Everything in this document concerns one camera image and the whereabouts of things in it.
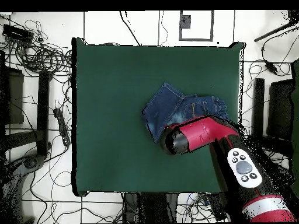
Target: blue denim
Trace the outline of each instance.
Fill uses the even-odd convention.
[[[226,104],[214,96],[185,96],[170,84],[164,82],[142,110],[142,119],[155,143],[167,125],[182,123],[202,115],[214,115],[228,120]]]

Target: power strip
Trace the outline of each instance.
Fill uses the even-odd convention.
[[[23,30],[18,27],[13,27],[7,24],[3,25],[2,34],[10,40],[13,40],[15,42],[22,42],[27,46],[31,45],[34,36],[34,34],[30,31]]]
[[[59,133],[62,137],[62,142],[65,147],[69,147],[71,144],[71,140],[68,136],[67,125],[65,124],[64,117],[60,109],[55,108],[53,110],[54,117],[58,120],[59,125]]]

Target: black border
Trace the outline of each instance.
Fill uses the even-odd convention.
[[[214,11],[211,10],[211,30],[210,38],[182,38],[182,21],[183,21],[183,11],[180,10],[180,25],[179,25],[179,41],[208,41],[213,42],[214,37]]]

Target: floor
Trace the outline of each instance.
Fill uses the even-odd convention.
[[[145,12],[122,12],[124,21],[130,26],[136,40],[144,46],[219,46],[228,47],[232,42],[241,41],[246,43],[244,53],[244,91],[251,82],[251,75],[253,78],[265,78],[265,101],[269,92],[269,86],[272,82],[282,80],[269,71],[265,71],[265,64],[261,62],[254,62],[262,59],[261,48],[266,41],[262,40],[255,43],[253,40],[280,25],[286,24],[286,10],[215,10],[214,11],[214,38],[213,42],[207,41],[179,41],[179,11],[145,11]],[[194,20],[198,20],[201,25],[198,30],[191,30],[185,32],[183,35],[186,37],[199,37],[202,39],[208,38],[207,29],[210,25],[210,17],[205,11],[184,11],[184,15],[192,15]],[[81,37],[86,40],[88,44],[102,44],[102,43],[119,43],[121,45],[133,44],[137,46],[137,42],[133,35],[130,33],[127,26],[123,23],[119,12],[38,12],[38,13],[13,13],[11,15],[11,25],[16,23],[25,25],[32,29],[36,28],[36,22],[39,21],[41,30],[47,35],[45,42],[55,44],[63,50],[64,54],[71,49],[71,38]],[[0,24],[9,24],[8,20],[0,18]],[[265,45],[264,56],[265,59],[272,62],[292,62],[298,58],[299,43],[295,42],[291,51],[288,53],[292,43],[297,37],[297,31],[288,33],[278,38],[270,40]],[[24,75],[27,72],[20,66],[15,56],[10,56],[6,65],[10,64],[13,68],[20,68],[23,70]],[[287,73],[288,63],[281,65],[280,75],[283,72],[289,75],[284,75],[283,79],[291,78]],[[61,76],[56,76],[60,82],[68,80],[65,73]],[[37,78],[25,77],[24,82],[24,102],[32,103],[37,100]],[[63,83],[57,80],[52,80],[50,85],[50,107],[59,107],[64,100],[62,93]],[[252,88],[248,90],[248,95],[252,94]],[[71,89],[68,92],[71,101]],[[66,103],[64,107],[64,118],[68,121],[68,126],[71,128],[72,123],[72,106]],[[243,109],[244,113],[252,106],[252,100],[246,94],[243,95]],[[264,112],[264,132],[267,126],[267,108],[268,104],[265,103]],[[36,110],[35,104],[24,103],[23,110],[27,114],[33,127],[36,127]],[[247,111],[242,116],[242,123],[247,129],[251,126],[251,111]],[[28,122],[24,121],[22,125],[11,125],[7,134],[15,133],[21,130],[20,128],[30,128]],[[53,115],[49,116],[49,141],[53,141],[53,150],[51,151],[52,157],[60,154],[64,150],[61,138],[58,132],[58,122]],[[29,149],[35,147],[35,144],[25,145],[15,148],[6,153],[6,158],[15,160],[25,154]],[[25,216],[35,216],[37,223],[54,223],[51,212],[55,210],[55,222],[57,223],[105,223],[106,219],[102,217],[111,216],[115,218],[121,210],[122,198],[119,193],[108,192],[90,192],[85,196],[82,201],[73,195],[70,186],[70,172],[72,162],[72,151],[70,149],[63,154],[59,159],[53,159],[51,163],[46,163],[40,170],[36,172],[32,190],[41,199],[47,202],[47,209],[45,211],[45,203],[39,201],[30,192],[30,183],[33,180],[33,174],[28,175],[23,186],[23,211]],[[280,154],[274,154],[273,158],[281,158]],[[283,160],[282,166],[288,167],[287,160]],[[190,218],[182,216],[185,211],[184,205],[192,205],[196,199],[197,194],[183,193],[179,195],[178,200],[178,222],[190,222]],[[200,210],[197,218],[204,218],[201,214],[209,218],[210,222],[215,222],[211,216],[208,207]]]

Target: green mat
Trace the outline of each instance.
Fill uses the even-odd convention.
[[[237,122],[242,47],[85,45],[78,38],[77,190],[219,192],[208,146],[165,154],[141,110],[168,82],[185,95],[224,99]]]

